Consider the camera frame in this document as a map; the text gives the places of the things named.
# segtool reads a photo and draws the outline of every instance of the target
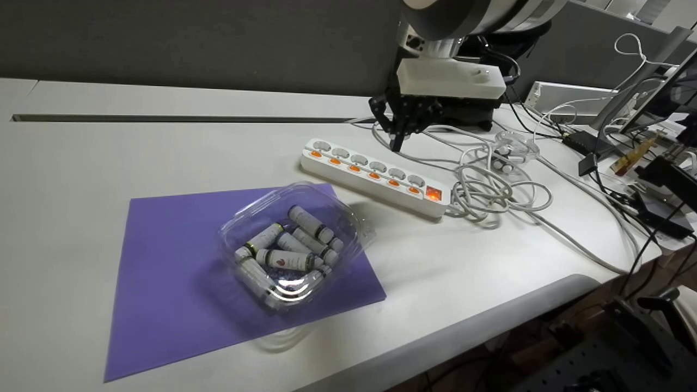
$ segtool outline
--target table surface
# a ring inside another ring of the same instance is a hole
[[[497,230],[452,218],[434,224],[339,187],[375,226],[366,253],[387,288],[384,302],[315,322],[283,352],[246,343],[102,383],[131,199],[315,180],[299,169],[312,138],[453,178],[389,153],[352,125],[12,117],[170,115],[190,107],[205,115],[369,117],[364,104],[339,95],[0,80],[0,390],[384,390],[616,277],[542,226],[514,218]],[[499,119],[517,126],[505,114]],[[425,138],[406,148],[446,154]],[[562,169],[576,169],[578,157],[559,141],[541,148]],[[600,202],[541,163],[526,169],[555,196],[542,211],[547,219],[630,267],[634,246]]]

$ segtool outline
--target power strip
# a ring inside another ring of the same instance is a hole
[[[452,204],[446,185],[326,140],[306,143],[300,168],[434,219],[440,219]]]

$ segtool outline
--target white cylindrical object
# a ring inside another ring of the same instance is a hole
[[[258,262],[271,267],[299,271],[299,273],[312,271],[322,264],[322,259],[319,259],[312,253],[267,250],[267,249],[258,250]]]
[[[259,298],[267,298],[275,288],[275,280],[265,273],[265,267],[255,259],[243,259],[237,264],[237,273],[246,288]]]
[[[248,256],[255,256],[259,249],[275,245],[282,230],[283,226],[279,223],[273,223],[271,226],[267,226],[265,230],[259,230],[255,238],[250,238],[244,246],[235,250],[235,262],[240,264]]]
[[[282,238],[278,240],[278,246],[283,250],[294,250],[294,253],[312,253],[304,241],[299,241],[290,234],[282,234]]]
[[[292,238],[297,238],[304,246],[307,246],[312,253],[316,253],[330,265],[335,265],[341,262],[341,253],[335,253],[334,249],[326,246],[322,241],[309,238],[306,230],[294,229]]]
[[[330,265],[321,265],[306,275],[307,291],[316,289],[332,275]]]
[[[335,250],[345,249],[345,241],[327,226],[322,219],[306,211],[304,206],[292,206],[287,211],[290,219],[297,223],[306,234],[321,240],[322,245],[330,245]]]

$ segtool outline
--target orange switch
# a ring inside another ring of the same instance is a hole
[[[443,201],[443,189],[428,187],[428,199],[429,199],[429,201]]]

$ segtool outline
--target wire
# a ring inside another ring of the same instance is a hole
[[[658,259],[651,264],[651,271],[649,271],[649,275],[645,277],[645,280],[644,280],[638,288],[634,288],[634,289],[628,294],[628,298],[634,298],[641,289],[645,289],[645,288],[653,280],[656,271],[658,271]]]
[[[550,229],[553,229],[555,234],[560,234],[566,241],[572,241],[573,246],[578,246],[586,256],[591,256],[595,264],[616,273],[616,275],[626,275],[626,271],[609,264],[607,259],[598,256],[592,250],[588,250],[585,245],[579,245],[576,238],[572,238],[566,230],[562,230],[560,226],[555,226],[553,223],[544,219],[539,213],[530,213],[531,218],[541,219],[542,224],[547,224]]]
[[[524,74],[520,64],[505,53],[492,51],[492,45],[489,43],[489,39],[483,34],[477,34],[477,42],[482,43],[487,54],[494,54],[512,66],[512,74],[503,77],[503,80],[505,80],[505,84],[514,84]]]
[[[634,39],[634,43],[636,43],[636,51],[634,51],[634,53],[628,53],[628,51],[622,51],[622,49],[620,49],[620,43],[622,43],[626,37]],[[620,34],[620,37],[615,39],[615,45],[612,45],[612,49],[615,49],[615,53],[622,54],[622,56],[638,56],[638,58],[641,58],[641,64],[634,68],[634,72],[628,74],[615,89],[624,89],[647,64],[674,66],[674,64],[649,62],[647,54],[645,54],[645,49],[644,49],[641,37],[634,34],[634,33],[624,33],[624,34]]]
[[[440,138],[446,136],[465,136],[476,141],[453,141]],[[389,148],[389,141],[372,128],[375,140]],[[449,125],[432,125],[424,131],[424,136],[432,138],[434,141],[455,151],[459,160],[425,160],[400,153],[401,157],[432,165],[455,177],[452,189],[452,206],[446,215],[465,218],[482,229],[497,229],[502,224],[502,213],[514,211],[542,211],[553,202],[553,194],[547,185],[531,180],[526,169],[511,163],[511,154],[536,154],[536,147],[530,141],[512,136],[512,133],[497,133],[494,138],[482,138],[477,133],[449,126]]]
[[[624,229],[626,238],[630,238],[630,241],[634,245],[634,249],[638,249],[636,245],[636,238],[630,234],[630,226],[626,223],[626,218],[607,201],[601,199],[595,189],[588,189],[586,185],[583,185],[579,180],[576,180],[573,177],[569,177],[566,173],[559,169],[552,161],[547,161],[544,157],[539,157],[539,161],[542,165],[547,165],[552,173],[555,173],[559,177],[566,178],[572,185],[576,185],[578,189],[583,189],[585,194],[588,194],[591,199],[595,199],[598,202],[601,202],[610,213],[612,218],[620,223],[620,226]]]
[[[438,376],[429,378],[428,385],[424,385],[420,390],[428,392],[428,390],[434,390],[440,381],[445,381],[449,374],[453,374],[455,371],[465,368],[465,365],[470,365],[470,364],[477,364],[477,362],[487,362],[487,360],[492,360],[492,356],[487,356],[487,358],[469,358],[459,364],[453,364],[452,368],[446,368],[445,373],[440,373]]]
[[[566,100],[555,104],[553,109],[544,111],[544,117],[552,117],[555,111],[572,107],[573,109],[573,119],[569,119],[569,125],[573,125],[579,117],[579,109],[576,104],[579,103],[598,103],[598,100],[610,100],[609,95],[598,95],[598,98],[578,98],[578,100]]]
[[[636,215],[632,215],[632,213],[626,213],[626,209],[620,206],[616,201],[610,199],[610,192],[609,192],[601,174],[598,173],[598,161],[595,161],[592,174],[595,174],[595,177],[591,177],[591,178],[592,178],[592,180],[598,184],[598,187],[607,194],[607,201],[624,215],[624,219],[630,223],[628,218],[632,218],[632,223],[634,223],[638,229],[644,229],[647,235],[651,235],[651,229],[649,229],[645,223],[641,223],[641,219],[638,219]]]
[[[687,264],[694,259],[695,250],[697,250],[697,240],[694,241],[694,249],[689,250],[689,254],[682,259],[679,267],[674,273],[671,280],[666,283],[666,288],[671,288],[685,273],[695,267],[695,265],[687,267]]]
[[[524,126],[527,133],[531,133],[531,136],[536,136],[536,138],[544,138],[544,140],[562,140],[560,136],[539,133],[539,131],[530,128],[530,126],[524,121],[524,117],[518,115],[517,107],[514,107],[511,100],[507,100],[507,107],[512,109],[512,114],[517,115],[517,119],[520,121],[520,126]]]
[[[530,109],[526,103],[520,103],[524,111],[527,114],[527,117],[531,117],[534,121],[564,136],[564,128],[553,119],[553,117],[542,117],[542,114],[536,114],[534,109]]]
[[[685,202],[677,204],[677,206],[670,213],[666,219],[671,219],[682,206],[685,206]],[[632,275],[636,273],[636,265],[638,265],[641,256],[645,254],[645,250],[649,249],[649,245],[656,240],[656,235],[658,235],[658,229],[651,230],[649,240],[647,240],[647,241],[641,246],[641,250],[636,253],[636,256],[634,256],[634,262],[632,262],[632,267],[630,267],[630,275],[624,278],[624,285],[620,288],[616,294],[626,297],[626,289],[628,289],[628,285],[630,285],[630,278],[632,278]]]

